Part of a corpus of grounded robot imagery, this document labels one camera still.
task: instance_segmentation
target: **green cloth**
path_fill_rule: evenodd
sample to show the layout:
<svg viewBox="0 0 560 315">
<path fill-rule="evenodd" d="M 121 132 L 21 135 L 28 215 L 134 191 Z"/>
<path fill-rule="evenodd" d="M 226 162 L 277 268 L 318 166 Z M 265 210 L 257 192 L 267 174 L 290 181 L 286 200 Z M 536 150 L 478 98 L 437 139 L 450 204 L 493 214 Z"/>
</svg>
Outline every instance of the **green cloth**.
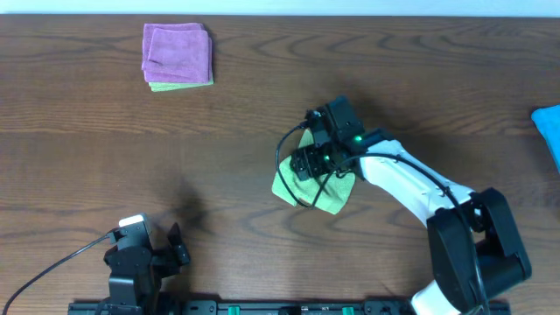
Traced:
<svg viewBox="0 0 560 315">
<path fill-rule="evenodd" d="M 313 135 L 309 130 L 306 130 L 299 142 L 299 147 L 301 148 L 309 144 L 313 144 Z M 298 179 L 298 175 L 296 175 L 296 173 L 291 169 L 290 161 L 291 157 L 287 157 L 280 164 L 282 176 L 296 197 L 308 204 L 311 204 L 313 199 L 315 199 L 315 195 L 319 191 L 321 183 L 325 180 L 326 175 L 319 178 L 310 178 L 306 181 L 300 181 Z M 325 189 L 319 196 L 315 207 L 327 211 L 330 214 L 337 214 L 347 203 L 355 180 L 356 176 L 353 173 L 348 173 L 343 178 L 337 178 L 334 175 L 331 176 L 329 181 L 326 183 Z M 286 187 L 284 187 L 284 184 L 278 174 L 274 177 L 272 192 L 292 206 L 296 206 L 297 202 L 290 196 L 290 193 Z"/>
<path fill-rule="evenodd" d="M 164 82 L 148 82 L 151 88 L 151 92 L 164 92 L 172 91 L 174 89 L 180 88 L 196 88 L 204 87 L 207 85 L 214 84 L 214 77 L 210 79 L 208 83 L 164 83 Z"/>
</svg>

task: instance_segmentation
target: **wooden table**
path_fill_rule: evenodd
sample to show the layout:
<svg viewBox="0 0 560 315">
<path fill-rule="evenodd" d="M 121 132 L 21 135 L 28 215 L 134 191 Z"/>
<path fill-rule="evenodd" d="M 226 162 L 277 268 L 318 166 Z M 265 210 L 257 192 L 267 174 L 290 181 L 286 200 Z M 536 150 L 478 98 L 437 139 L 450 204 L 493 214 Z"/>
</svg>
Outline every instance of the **wooden table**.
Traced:
<svg viewBox="0 0 560 315">
<path fill-rule="evenodd" d="M 144 23 L 201 22 L 215 84 L 152 93 Z M 146 212 L 174 221 L 192 265 L 164 284 L 225 299 L 410 296 L 432 279 L 422 224 L 357 183 L 343 211 L 270 191 L 280 137 L 340 94 L 446 177 L 508 198 L 533 277 L 501 296 L 560 312 L 560 175 L 530 120 L 560 102 L 560 20 L 413 17 L 0 17 L 0 302 Z M 286 144 L 294 148 L 298 137 Z M 11 314 L 108 293 L 98 245 Z"/>
</svg>

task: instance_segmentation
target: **black cable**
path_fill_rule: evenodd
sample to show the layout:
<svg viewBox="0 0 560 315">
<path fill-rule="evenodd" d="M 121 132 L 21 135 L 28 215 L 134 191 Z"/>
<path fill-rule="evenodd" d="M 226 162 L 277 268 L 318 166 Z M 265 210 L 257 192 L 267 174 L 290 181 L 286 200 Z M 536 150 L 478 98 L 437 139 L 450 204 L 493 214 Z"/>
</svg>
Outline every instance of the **black cable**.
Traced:
<svg viewBox="0 0 560 315">
<path fill-rule="evenodd" d="M 280 180 L 282 180 L 282 184 L 284 187 L 286 187 L 286 190 L 288 191 L 288 193 L 290 194 L 290 196 L 301 206 L 301 207 L 309 207 L 307 206 L 305 203 L 301 202 L 299 200 L 298 197 L 296 197 L 296 195 L 291 191 L 291 189 L 288 187 L 288 184 L 286 183 L 286 180 L 284 179 L 284 176 L 282 176 L 282 172 L 280 171 L 280 162 L 278 161 L 280 158 L 280 149 L 282 148 L 282 144 L 284 143 L 284 141 L 286 140 L 287 137 L 289 137 L 294 131 L 296 130 L 302 130 L 305 129 L 305 122 L 301 122 L 298 126 L 292 128 L 290 131 L 288 131 L 287 134 L 285 134 L 282 137 L 282 140 L 280 140 L 280 142 L 278 143 L 278 146 L 276 147 L 276 172 L 278 173 L 278 177 L 280 178 Z"/>
<path fill-rule="evenodd" d="M 325 180 L 323 180 L 323 182 L 321 183 L 321 186 L 319 187 L 317 194 L 315 195 L 315 199 L 313 200 L 313 202 L 311 203 L 310 207 L 313 208 L 315 207 L 315 204 L 317 203 L 317 201 L 319 200 L 319 196 L 321 195 L 321 193 L 323 192 L 323 190 L 325 189 L 326 186 L 326 182 L 329 180 L 329 178 L 338 170 L 340 169 L 340 167 L 342 167 L 343 165 L 347 164 L 348 162 L 352 162 L 354 160 L 360 159 L 360 158 L 389 158 L 398 162 L 402 162 L 405 163 L 406 165 L 412 167 L 413 169 L 417 170 L 418 172 L 420 172 L 421 174 L 423 174 L 427 179 L 429 179 L 431 182 L 433 182 L 437 188 L 439 188 L 444 195 L 447 196 L 447 198 L 450 200 L 450 202 L 453 204 L 453 206 L 455 207 L 455 212 L 458 215 L 458 217 L 460 218 L 461 222 L 463 223 L 463 226 L 465 228 L 465 230 L 470 231 L 470 228 L 468 227 L 467 223 L 466 223 L 466 219 L 464 217 L 464 215 L 459 211 L 461 205 L 459 204 L 459 202 L 457 201 L 457 199 L 455 198 L 455 196 L 453 196 L 451 189 L 445 185 L 443 185 L 437 178 L 435 178 L 433 175 L 431 175 L 430 173 L 428 173 L 425 169 L 423 169 L 422 167 L 410 162 L 409 160 L 402 158 L 400 156 L 397 155 L 392 155 L 392 154 L 386 154 L 386 153 L 364 153 L 364 154 L 360 154 L 360 155 L 356 155 L 353 157 L 349 157 L 345 160 L 343 160 L 342 162 L 340 162 L 339 164 L 337 164 L 325 177 Z M 483 314 L 489 314 L 489 307 L 488 307 L 488 298 L 487 298 L 487 293 L 486 290 L 484 289 L 484 283 L 482 282 L 482 274 L 480 272 L 480 265 L 479 265 L 479 261 L 477 259 L 477 254 L 476 254 L 476 248 L 475 248 L 475 244 L 474 244 L 474 239 L 473 239 L 473 234 L 470 233 L 469 234 L 471 236 L 471 242 L 472 242 L 472 247 L 471 247 L 471 251 L 472 251 L 472 257 L 474 258 L 474 268 L 476 271 L 476 280 L 477 280 L 477 285 L 479 286 L 479 298 L 482 300 L 482 311 Z"/>
<path fill-rule="evenodd" d="M 348 173 L 351 173 L 352 170 L 345 170 L 345 171 L 337 171 L 336 172 L 336 178 L 337 179 L 343 179 Z"/>
<path fill-rule="evenodd" d="M 46 275 L 47 273 L 51 272 L 53 269 L 59 267 L 62 263 L 65 263 L 66 261 L 76 257 L 77 255 L 81 254 L 82 252 L 91 249 L 94 245 L 96 245 L 99 242 L 102 242 L 105 239 L 108 239 L 109 236 L 108 235 L 104 235 L 100 238 L 98 238 L 95 241 L 90 242 L 88 245 L 84 246 L 83 248 L 80 248 L 78 250 L 76 250 L 75 252 L 73 252 L 72 254 L 60 259 L 59 261 L 57 261 L 55 264 L 53 264 L 51 267 L 43 270 L 43 272 L 41 272 L 40 274 L 36 275 L 33 279 L 29 280 L 26 284 L 24 284 L 21 288 L 19 288 L 16 293 L 14 293 L 10 299 L 8 300 L 8 302 L 6 302 L 6 305 L 3 307 L 3 311 L 2 311 L 2 315 L 7 315 L 8 314 L 8 308 L 10 307 L 11 303 L 18 297 L 19 294 L 21 294 L 21 292 L 23 292 L 25 289 L 27 289 L 30 285 L 32 285 L 35 281 L 39 280 L 42 276 Z"/>
</svg>

